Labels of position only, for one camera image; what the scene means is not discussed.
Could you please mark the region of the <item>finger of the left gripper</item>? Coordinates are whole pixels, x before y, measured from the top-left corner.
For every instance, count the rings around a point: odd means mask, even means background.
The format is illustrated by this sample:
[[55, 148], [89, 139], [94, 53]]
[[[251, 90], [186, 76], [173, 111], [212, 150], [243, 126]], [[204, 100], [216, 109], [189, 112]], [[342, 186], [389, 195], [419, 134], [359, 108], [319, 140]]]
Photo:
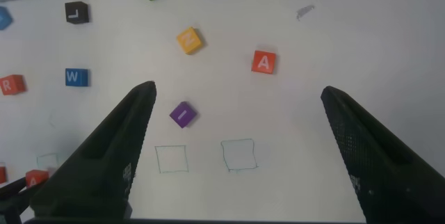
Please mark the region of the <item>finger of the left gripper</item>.
[[1, 188], [1, 224], [22, 224], [20, 215], [29, 206], [37, 190], [38, 186], [21, 192], [17, 189]]
[[0, 198], [11, 198], [26, 187], [26, 178], [18, 179], [0, 188]]

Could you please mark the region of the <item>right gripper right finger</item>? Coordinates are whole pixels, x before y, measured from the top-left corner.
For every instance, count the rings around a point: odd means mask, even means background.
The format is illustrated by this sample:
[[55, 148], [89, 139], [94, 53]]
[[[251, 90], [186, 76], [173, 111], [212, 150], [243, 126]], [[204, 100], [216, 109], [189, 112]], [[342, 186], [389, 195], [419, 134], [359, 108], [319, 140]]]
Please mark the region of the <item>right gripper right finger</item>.
[[367, 223], [443, 223], [444, 177], [350, 95], [321, 100]]

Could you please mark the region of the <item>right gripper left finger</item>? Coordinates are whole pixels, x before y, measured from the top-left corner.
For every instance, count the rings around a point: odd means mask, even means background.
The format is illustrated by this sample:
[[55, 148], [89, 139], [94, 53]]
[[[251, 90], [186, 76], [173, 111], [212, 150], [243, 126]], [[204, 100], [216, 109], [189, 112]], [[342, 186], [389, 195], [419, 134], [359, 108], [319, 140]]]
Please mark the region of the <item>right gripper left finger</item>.
[[38, 218], [124, 219], [156, 85], [132, 88], [32, 197]]

